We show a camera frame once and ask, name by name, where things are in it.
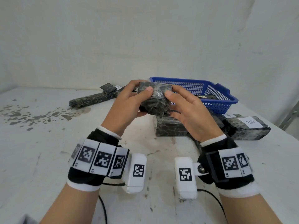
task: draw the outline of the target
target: metal frame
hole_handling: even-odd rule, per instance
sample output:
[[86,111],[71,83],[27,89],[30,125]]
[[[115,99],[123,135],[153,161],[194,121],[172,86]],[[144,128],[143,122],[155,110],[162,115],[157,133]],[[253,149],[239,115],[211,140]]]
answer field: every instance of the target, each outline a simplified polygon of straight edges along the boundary
[[289,114],[286,116],[286,118],[282,121],[282,123],[279,125],[279,128],[285,131],[286,128],[288,128],[288,126],[293,122],[293,120],[296,117],[299,117],[299,101],[292,108],[292,110],[289,112]]

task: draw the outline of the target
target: person's left hand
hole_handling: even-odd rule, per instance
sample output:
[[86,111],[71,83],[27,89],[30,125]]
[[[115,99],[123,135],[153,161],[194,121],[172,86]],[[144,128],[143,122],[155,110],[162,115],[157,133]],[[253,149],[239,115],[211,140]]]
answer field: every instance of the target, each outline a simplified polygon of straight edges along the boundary
[[139,112],[141,102],[151,97],[153,88],[147,87],[140,94],[132,91],[139,85],[139,82],[145,80],[132,80],[118,95],[105,120],[101,124],[107,130],[122,136],[125,129],[136,118],[145,116],[146,112]]

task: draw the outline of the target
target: human hand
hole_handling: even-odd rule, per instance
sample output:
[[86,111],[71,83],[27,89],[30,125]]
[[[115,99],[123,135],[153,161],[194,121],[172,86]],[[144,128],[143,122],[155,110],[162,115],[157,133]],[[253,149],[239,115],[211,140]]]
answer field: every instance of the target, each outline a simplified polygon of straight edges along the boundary
[[147,114],[146,112],[139,112],[139,106],[142,101],[151,97],[154,90],[149,86],[139,94],[132,93],[141,81],[145,80],[130,81],[123,91],[120,92],[105,120],[101,124],[102,127],[122,136],[127,126],[129,126],[136,117],[145,116]]
[[172,88],[177,94],[168,90],[165,92],[165,97],[175,103],[175,105],[171,105],[170,110],[176,110],[181,114],[171,112],[170,116],[181,121],[194,139],[204,142],[223,135],[223,132],[198,97],[181,86],[173,85]]

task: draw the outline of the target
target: forearm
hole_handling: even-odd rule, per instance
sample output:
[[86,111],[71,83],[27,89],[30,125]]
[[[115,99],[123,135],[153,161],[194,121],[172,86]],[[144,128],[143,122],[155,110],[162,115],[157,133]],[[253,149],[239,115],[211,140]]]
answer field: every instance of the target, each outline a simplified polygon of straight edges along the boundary
[[229,198],[220,194],[229,224],[281,224],[261,194],[246,198]]
[[41,224],[91,223],[99,190],[85,192],[65,184]]

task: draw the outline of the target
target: person's right hand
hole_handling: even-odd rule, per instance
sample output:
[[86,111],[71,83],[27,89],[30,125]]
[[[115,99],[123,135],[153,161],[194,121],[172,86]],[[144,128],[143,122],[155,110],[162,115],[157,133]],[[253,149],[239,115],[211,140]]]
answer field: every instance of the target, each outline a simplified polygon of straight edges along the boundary
[[175,105],[171,105],[170,109],[181,114],[171,112],[170,116],[181,121],[194,139],[204,142],[223,135],[223,132],[198,97],[181,86],[173,85],[172,90],[177,94],[167,90],[165,97],[175,103]]

